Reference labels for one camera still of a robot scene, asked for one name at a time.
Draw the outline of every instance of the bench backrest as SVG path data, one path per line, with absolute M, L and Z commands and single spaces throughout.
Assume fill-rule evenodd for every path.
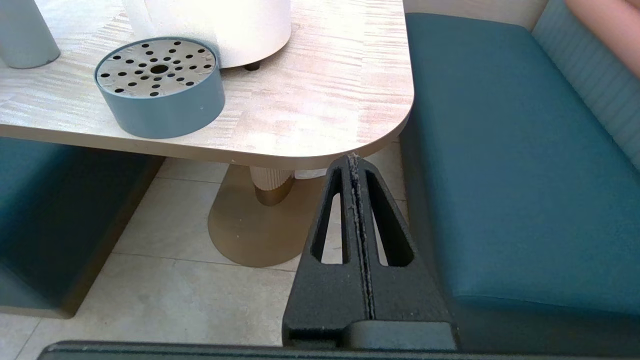
M 549 1 L 533 36 L 640 170 L 640 79 L 563 0 Z

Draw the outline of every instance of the upholstered bench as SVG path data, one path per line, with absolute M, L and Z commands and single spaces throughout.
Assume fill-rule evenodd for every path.
M 0 138 L 0 312 L 73 316 L 162 160 Z
M 640 80 L 562 1 L 406 20 L 410 226 L 461 350 L 640 355 Z

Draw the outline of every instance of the perforated lid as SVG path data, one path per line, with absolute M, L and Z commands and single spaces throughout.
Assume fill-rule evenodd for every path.
M 111 94 L 149 98 L 187 90 L 215 67 L 215 55 L 203 45 L 163 38 L 119 50 L 99 65 L 96 75 L 98 85 Z

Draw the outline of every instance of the teal seat cushion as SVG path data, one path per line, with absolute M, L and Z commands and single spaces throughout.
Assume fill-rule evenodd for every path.
M 640 315 L 640 175 L 535 39 L 406 20 L 410 218 L 449 295 Z
M 87 274 L 111 250 L 158 163 L 0 137 L 0 310 L 57 311 L 81 300 L 75 290 L 90 285 Z

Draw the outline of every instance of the gray cylinder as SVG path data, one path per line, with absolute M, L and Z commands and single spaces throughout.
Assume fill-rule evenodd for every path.
M 143 138 L 192 133 L 225 105 L 215 53 L 185 38 L 121 47 L 98 64 L 94 78 L 118 125 Z
M 0 0 L 0 57 L 7 66 L 29 69 L 59 56 L 34 0 Z

